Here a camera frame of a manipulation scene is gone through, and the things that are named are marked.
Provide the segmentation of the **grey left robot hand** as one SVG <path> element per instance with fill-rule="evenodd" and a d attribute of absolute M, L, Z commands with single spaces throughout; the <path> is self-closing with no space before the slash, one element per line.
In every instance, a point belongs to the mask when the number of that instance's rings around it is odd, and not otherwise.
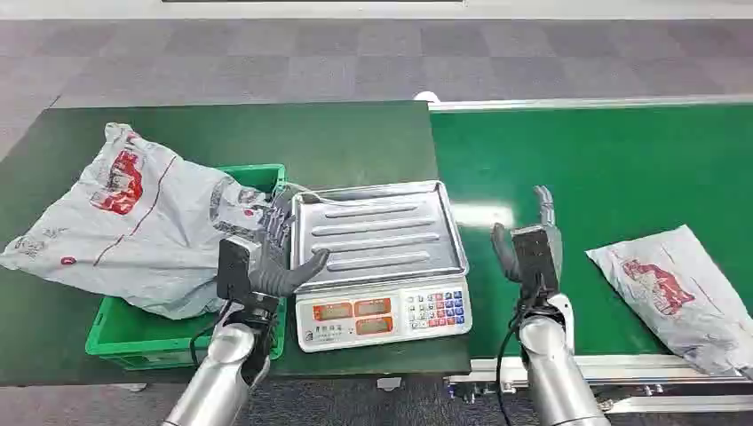
<path fill-rule="evenodd" d="M 323 270 L 329 260 L 330 251 L 323 248 L 304 264 L 289 267 L 290 233 L 295 222 L 291 200 L 296 193 L 289 189 L 277 193 L 260 219 L 260 228 L 255 231 L 260 250 L 249 272 L 254 291 L 270 296 L 292 296 Z"/>

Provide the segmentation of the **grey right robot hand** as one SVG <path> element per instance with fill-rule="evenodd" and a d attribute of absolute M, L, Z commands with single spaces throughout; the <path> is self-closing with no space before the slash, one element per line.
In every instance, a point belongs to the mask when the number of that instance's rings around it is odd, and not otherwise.
<path fill-rule="evenodd" d="M 490 234 L 503 275 L 528 292 L 558 292 L 562 270 L 561 233 L 555 225 L 553 199 L 544 185 L 536 185 L 540 222 L 510 231 L 495 223 Z"/>

